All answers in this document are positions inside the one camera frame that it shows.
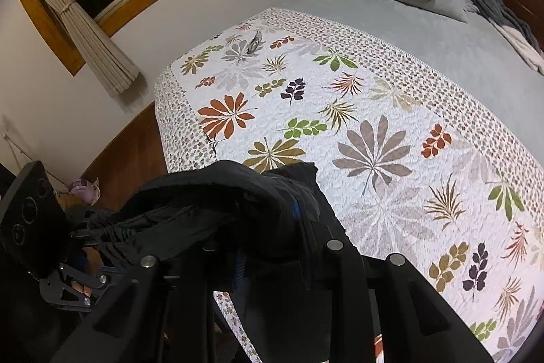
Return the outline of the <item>white floral quilt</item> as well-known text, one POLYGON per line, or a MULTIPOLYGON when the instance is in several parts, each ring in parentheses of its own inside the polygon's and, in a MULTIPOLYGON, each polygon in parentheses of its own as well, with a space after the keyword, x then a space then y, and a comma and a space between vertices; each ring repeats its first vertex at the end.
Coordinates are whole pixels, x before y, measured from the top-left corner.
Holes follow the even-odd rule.
POLYGON ((358 250, 405 255, 497 362, 543 317, 543 169, 488 109, 360 30, 270 8, 155 85, 168 170, 300 161, 358 250))

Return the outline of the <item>grey bed sheet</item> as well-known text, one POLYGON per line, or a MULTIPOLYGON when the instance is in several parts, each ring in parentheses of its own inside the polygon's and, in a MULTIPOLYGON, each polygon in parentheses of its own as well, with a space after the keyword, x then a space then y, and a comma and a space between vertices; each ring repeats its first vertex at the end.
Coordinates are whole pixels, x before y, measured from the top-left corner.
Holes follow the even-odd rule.
POLYGON ((322 17, 410 53, 493 112, 543 159, 543 77, 483 17, 466 22, 394 0, 292 0, 284 8, 322 17))

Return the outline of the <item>grey and white folded clothes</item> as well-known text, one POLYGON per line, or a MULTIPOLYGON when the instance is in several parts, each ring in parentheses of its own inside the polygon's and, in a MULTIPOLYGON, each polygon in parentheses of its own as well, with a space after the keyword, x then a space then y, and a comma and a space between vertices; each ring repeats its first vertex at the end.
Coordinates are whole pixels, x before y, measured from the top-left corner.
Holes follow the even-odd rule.
POLYGON ((515 49, 518 55, 533 71, 543 74, 543 52, 537 38, 526 21, 517 17, 503 0, 470 0, 515 49))

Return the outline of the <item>black pants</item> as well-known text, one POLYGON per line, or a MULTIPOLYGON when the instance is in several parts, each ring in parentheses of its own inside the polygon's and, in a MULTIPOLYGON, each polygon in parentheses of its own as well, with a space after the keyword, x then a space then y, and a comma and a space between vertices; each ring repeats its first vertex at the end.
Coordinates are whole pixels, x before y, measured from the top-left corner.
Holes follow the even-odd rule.
POLYGON ((213 289, 228 289, 243 323, 328 326, 332 295, 305 252, 303 222, 346 231, 317 183, 318 169, 298 162, 264 173, 231 160, 161 176, 121 209, 82 207, 90 237, 118 269, 145 254, 180 263, 191 253, 214 254, 206 273, 213 289))

